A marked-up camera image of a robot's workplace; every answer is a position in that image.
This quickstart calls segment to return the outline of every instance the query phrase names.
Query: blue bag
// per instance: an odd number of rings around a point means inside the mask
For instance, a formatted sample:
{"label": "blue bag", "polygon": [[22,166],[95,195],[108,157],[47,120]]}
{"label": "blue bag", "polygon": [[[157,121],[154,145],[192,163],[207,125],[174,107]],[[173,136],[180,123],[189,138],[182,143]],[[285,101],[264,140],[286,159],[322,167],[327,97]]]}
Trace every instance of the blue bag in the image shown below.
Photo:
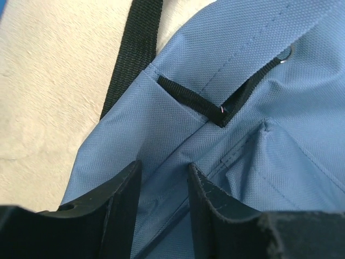
{"label": "blue bag", "polygon": [[218,0],[155,58],[158,23],[136,24],[63,203],[141,160],[132,258],[194,258],[191,163],[259,211],[345,210],[344,1]]}

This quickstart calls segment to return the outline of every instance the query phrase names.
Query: textured blue cloth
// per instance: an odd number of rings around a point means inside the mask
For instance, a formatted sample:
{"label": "textured blue cloth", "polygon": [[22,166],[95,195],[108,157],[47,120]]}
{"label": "textured blue cloth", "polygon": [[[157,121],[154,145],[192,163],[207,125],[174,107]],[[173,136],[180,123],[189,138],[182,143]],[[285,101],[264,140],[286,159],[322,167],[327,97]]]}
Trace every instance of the textured blue cloth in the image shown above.
{"label": "textured blue cloth", "polygon": [[[193,258],[187,165],[258,210],[345,210],[345,2],[218,0],[189,20],[80,147],[63,203],[143,161],[132,257]],[[293,44],[219,128],[159,75],[222,104]],[[171,229],[166,237],[160,236]]]}

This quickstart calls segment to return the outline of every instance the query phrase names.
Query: metal grommet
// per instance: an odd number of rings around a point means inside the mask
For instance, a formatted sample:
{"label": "metal grommet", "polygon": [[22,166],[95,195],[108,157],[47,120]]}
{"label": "metal grommet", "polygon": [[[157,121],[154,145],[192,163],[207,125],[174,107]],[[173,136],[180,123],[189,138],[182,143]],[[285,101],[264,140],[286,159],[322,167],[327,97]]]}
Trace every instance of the metal grommet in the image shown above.
{"label": "metal grommet", "polygon": [[282,64],[282,63],[287,62],[287,60],[292,56],[293,51],[294,51],[293,45],[290,45],[290,53],[289,53],[289,55],[287,55],[286,58],[282,59],[282,60],[280,61],[280,63]]}

